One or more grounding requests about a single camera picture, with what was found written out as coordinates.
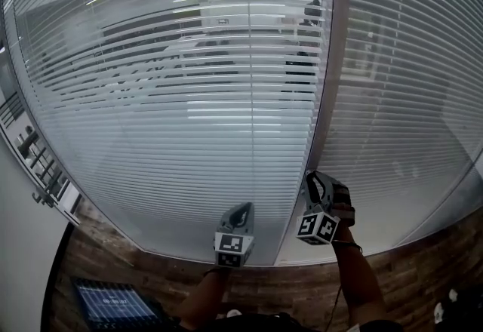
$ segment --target white object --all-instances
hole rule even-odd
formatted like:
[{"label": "white object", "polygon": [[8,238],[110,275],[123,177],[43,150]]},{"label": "white object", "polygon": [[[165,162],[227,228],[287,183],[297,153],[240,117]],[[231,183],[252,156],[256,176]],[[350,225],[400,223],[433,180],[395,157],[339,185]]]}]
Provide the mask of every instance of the white object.
[{"label": "white object", "polygon": [[440,322],[443,321],[443,314],[444,313],[445,313],[445,311],[443,310],[443,305],[441,305],[441,303],[437,303],[436,306],[435,306],[435,311],[434,311],[435,324],[439,324]]},{"label": "white object", "polygon": [[458,301],[458,292],[456,292],[454,289],[451,289],[448,297],[450,298],[452,303],[455,303]]},{"label": "white object", "polygon": [[0,170],[0,330],[39,332],[45,288],[68,222],[33,201],[36,187],[1,137]]},{"label": "white object", "polygon": [[241,315],[242,315],[242,313],[237,309],[231,309],[231,310],[228,311],[228,313],[226,313],[227,318],[228,317],[241,316]]},{"label": "white object", "polygon": [[350,329],[347,330],[347,332],[359,332],[361,328],[359,327],[359,324],[354,325]]}]

